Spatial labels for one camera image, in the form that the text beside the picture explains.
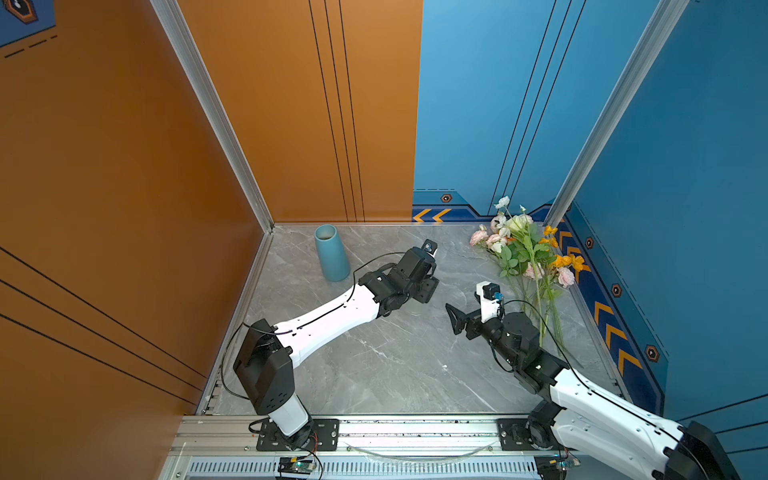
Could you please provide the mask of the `cream rose with leaves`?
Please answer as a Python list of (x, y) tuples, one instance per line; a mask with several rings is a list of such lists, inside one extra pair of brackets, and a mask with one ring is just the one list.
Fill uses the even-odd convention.
[(526, 279), (533, 287), (527, 310), (539, 323), (539, 343), (550, 339), (560, 353), (567, 354), (556, 301), (576, 284), (576, 275), (586, 264), (581, 255), (560, 251), (557, 233), (555, 227), (540, 227), (525, 212), (514, 215), (499, 230), (504, 241), (499, 258), (504, 274)]

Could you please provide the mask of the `pink rose spray with leaves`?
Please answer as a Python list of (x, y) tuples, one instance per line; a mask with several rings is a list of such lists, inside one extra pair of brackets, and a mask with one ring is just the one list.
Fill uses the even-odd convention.
[(521, 218), (509, 220), (492, 231), (481, 225), (470, 237), (469, 244), (486, 251), (497, 263), (502, 279), (510, 282), (518, 296), (530, 299), (527, 281), (524, 279), (530, 266), (531, 255), (526, 245), (530, 240), (530, 223)]

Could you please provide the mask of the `white poppy fuzzy green stem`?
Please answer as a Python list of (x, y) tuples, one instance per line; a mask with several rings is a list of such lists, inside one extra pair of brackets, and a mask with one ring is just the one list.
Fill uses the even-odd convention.
[[(533, 266), (536, 266), (539, 264), (541, 256), (540, 251), (543, 250), (543, 247), (538, 246), (539, 240), (542, 238), (543, 234), (539, 230), (539, 226), (534, 222), (533, 218), (527, 213), (526, 209), (524, 207), (520, 207), (520, 211), (517, 214), (513, 214), (509, 210), (510, 205), (510, 198), (509, 197), (502, 197), (496, 204), (495, 208), (497, 209), (496, 216), (491, 221), (491, 230), (496, 231), (499, 227), (501, 227), (504, 223), (506, 223), (509, 220), (517, 220), (518, 218), (521, 218), (525, 223), (530, 223), (530, 240), (529, 243), (526, 245), (526, 247), (529, 249), (529, 253), (531, 255), (530, 264)], [(527, 281), (528, 289), (530, 292), (530, 299), (526, 300), (531, 303), (531, 306), (528, 307), (528, 311), (531, 314), (534, 314), (537, 316), (538, 312), (534, 308), (534, 305), (532, 303), (534, 298), (534, 285), (531, 280), (526, 278), (524, 276), (524, 279)]]

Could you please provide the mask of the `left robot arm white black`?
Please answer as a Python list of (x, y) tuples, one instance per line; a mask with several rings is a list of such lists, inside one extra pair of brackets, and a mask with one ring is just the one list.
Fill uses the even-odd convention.
[(248, 327), (232, 370), (255, 412), (267, 417), (289, 444), (300, 447), (314, 436), (313, 418), (296, 393), (295, 368), (324, 345), (410, 300), (428, 303), (439, 284), (434, 276), (437, 249), (427, 239), (302, 316), (274, 326), (262, 319)]

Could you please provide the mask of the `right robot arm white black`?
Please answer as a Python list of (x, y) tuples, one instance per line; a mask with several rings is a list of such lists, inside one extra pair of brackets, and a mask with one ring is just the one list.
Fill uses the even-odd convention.
[(588, 380), (542, 349), (539, 331), (523, 312), (483, 315), (446, 307), (455, 334), (482, 338), (531, 393), (532, 443), (574, 449), (631, 479), (736, 479), (739, 474), (715, 433), (648, 412)]

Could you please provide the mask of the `teal ceramic vase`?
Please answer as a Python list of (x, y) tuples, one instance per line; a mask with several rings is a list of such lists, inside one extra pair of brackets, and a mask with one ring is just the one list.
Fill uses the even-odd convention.
[(314, 231), (321, 270), (331, 282), (340, 282), (350, 274), (350, 264), (337, 228), (330, 224), (318, 226)]

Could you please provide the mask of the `pink peony flower stem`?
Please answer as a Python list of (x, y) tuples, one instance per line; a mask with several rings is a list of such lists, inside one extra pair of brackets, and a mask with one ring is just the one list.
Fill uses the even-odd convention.
[(533, 266), (528, 263), (524, 276), (534, 285), (532, 303), (538, 312), (537, 316), (541, 324), (540, 344), (543, 345), (545, 339), (549, 337), (558, 350), (568, 353), (556, 301), (561, 294), (575, 284), (575, 275), (568, 267), (545, 270), (540, 264)]

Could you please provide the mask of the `orange flower stem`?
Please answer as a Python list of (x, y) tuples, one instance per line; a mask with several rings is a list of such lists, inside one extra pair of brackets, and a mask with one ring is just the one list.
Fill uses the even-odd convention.
[(546, 226), (538, 242), (538, 246), (543, 247), (539, 257), (542, 268), (539, 285), (553, 318), (559, 316), (556, 300), (565, 290), (577, 283), (577, 275), (586, 269), (585, 259), (580, 254), (559, 253), (557, 233), (557, 228)]

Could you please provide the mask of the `green circuit board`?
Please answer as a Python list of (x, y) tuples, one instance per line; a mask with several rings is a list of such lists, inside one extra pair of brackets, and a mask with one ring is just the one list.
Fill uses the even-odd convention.
[(571, 470), (582, 464), (580, 459), (568, 451), (560, 451), (554, 456), (536, 456), (534, 460), (542, 480), (565, 480)]
[(277, 466), (279, 478), (299, 478), (312, 475), (317, 469), (316, 462), (308, 457), (280, 457)]

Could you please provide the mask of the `green circuit board left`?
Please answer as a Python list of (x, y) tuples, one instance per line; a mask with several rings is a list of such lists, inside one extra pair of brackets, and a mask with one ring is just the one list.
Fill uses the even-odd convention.
[(317, 469), (316, 462), (308, 457), (280, 457), (277, 466), (279, 478), (299, 478), (312, 475)]

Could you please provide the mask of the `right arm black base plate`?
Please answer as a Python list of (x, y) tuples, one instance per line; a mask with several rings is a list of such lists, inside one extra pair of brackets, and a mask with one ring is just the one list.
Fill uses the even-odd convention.
[(558, 446), (551, 429), (533, 420), (500, 418), (496, 427), (503, 451), (549, 451)]

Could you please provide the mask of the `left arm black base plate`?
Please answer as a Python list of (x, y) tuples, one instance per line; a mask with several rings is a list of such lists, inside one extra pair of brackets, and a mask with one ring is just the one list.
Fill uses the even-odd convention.
[(310, 419), (309, 423), (295, 434), (286, 436), (272, 419), (268, 419), (261, 424), (256, 435), (256, 449), (263, 452), (333, 452), (338, 446), (339, 425), (339, 420), (335, 418)]

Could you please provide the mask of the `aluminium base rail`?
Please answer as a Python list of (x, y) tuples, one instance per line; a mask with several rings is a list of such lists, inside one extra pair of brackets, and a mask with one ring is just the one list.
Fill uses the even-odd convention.
[[(503, 451), (496, 420), (522, 415), (342, 415), (333, 452), (256, 449), (267, 420), (193, 416), (182, 420), (160, 476), (163, 479), (541, 479), (536, 456), (568, 451), (581, 460), (573, 478), (629, 478), (577, 450)], [(279, 478), (280, 457), (308, 457), (308, 477)]]

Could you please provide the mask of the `aluminium corner post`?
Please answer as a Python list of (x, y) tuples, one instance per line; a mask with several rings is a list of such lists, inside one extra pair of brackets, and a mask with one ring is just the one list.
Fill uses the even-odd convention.
[(271, 234), (274, 220), (179, 3), (151, 0), (150, 4), (260, 227)]
[(599, 159), (684, 11), (685, 0), (659, 1), (544, 220), (556, 227)]

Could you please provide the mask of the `aluminium corner post left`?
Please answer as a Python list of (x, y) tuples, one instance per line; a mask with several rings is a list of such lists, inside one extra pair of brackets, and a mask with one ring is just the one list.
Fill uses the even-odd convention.
[(274, 220), (179, 3), (151, 0), (150, 4), (260, 227), (271, 234)]

